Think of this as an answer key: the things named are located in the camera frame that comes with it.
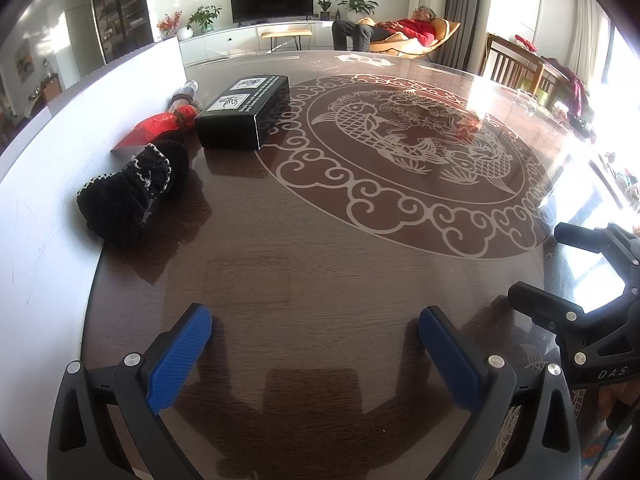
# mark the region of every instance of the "white cabinet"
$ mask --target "white cabinet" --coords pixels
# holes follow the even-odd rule
[[[198,63],[207,59],[204,49],[204,38],[193,38],[180,44],[182,62],[186,65]]]
[[[334,22],[316,22],[316,32],[314,38],[316,40],[316,47],[320,48],[333,48],[334,37],[331,34],[331,26]]]
[[[227,56],[242,56],[256,52],[266,53],[271,41],[264,40],[263,32],[283,32],[294,28],[306,28],[312,36],[301,36],[302,49],[328,49],[334,46],[331,35],[333,22],[292,22],[257,25],[254,27],[230,28],[219,32],[208,32],[202,36],[180,42],[182,62],[186,65]],[[295,50],[293,38],[278,38],[278,51]]]
[[[261,25],[260,27],[257,27],[258,44],[260,45],[260,50],[271,49],[271,40],[269,38],[262,38],[262,34],[264,32],[285,32],[286,30],[306,29],[310,30],[311,33],[313,33],[314,25],[315,23],[274,23],[273,25]],[[313,36],[300,36],[300,41],[304,50],[316,46]],[[296,44],[292,37],[286,36],[284,38],[278,38],[278,50],[282,50],[283,48],[296,48]]]
[[[255,27],[224,30],[223,32],[208,34],[204,36],[204,47],[207,59],[234,56],[260,50]]]

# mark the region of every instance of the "round table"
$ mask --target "round table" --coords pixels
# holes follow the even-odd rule
[[[586,309],[616,297],[622,282],[599,254],[548,234],[622,212],[588,147],[491,81],[337,52],[187,75],[206,105],[258,74],[289,77],[290,111],[259,153],[188,139],[185,195],[155,205],[141,245],[104,248],[85,365],[144,351],[203,303],[212,341],[162,419],[205,479],[424,480],[468,414],[421,347],[421,309],[437,304],[513,366],[558,362],[554,336],[504,295],[523,280]],[[583,446],[594,403],[574,392]],[[513,413],[487,470],[511,431]]]

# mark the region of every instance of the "blue gripper pad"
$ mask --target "blue gripper pad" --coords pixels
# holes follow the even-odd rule
[[[479,359],[479,349],[476,352],[467,346],[466,350],[474,354],[467,355],[462,337],[437,307],[427,307],[420,313],[418,332],[456,405],[470,412],[479,409],[484,403],[488,376]]]
[[[211,337],[212,326],[209,309],[204,305],[198,306],[149,373],[146,401],[156,415],[174,404],[191,368]]]

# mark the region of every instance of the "gray curtain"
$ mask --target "gray curtain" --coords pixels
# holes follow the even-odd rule
[[[459,22],[460,28],[438,50],[436,61],[442,65],[466,70],[471,53],[471,43],[476,31],[476,15],[479,0],[447,0],[444,18]]]

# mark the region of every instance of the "red plastic bag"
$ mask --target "red plastic bag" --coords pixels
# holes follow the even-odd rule
[[[165,132],[174,132],[182,128],[193,128],[197,111],[193,106],[180,106],[175,112],[163,112],[151,116],[136,124],[129,134],[114,148],[124,146],[145,146]]]

